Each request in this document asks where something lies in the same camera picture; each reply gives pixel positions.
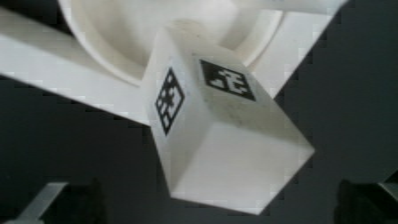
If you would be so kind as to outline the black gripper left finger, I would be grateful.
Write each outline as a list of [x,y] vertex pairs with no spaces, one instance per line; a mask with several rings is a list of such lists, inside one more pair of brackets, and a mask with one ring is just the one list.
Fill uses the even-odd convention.
[[50,182],[11,224],[107,224],[102,184]]

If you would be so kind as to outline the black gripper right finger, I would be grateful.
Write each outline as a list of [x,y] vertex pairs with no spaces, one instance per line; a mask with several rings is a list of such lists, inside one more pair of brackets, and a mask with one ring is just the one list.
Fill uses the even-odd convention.
[[341,181],[334,224],[398,224],[398,200],[377,183]]

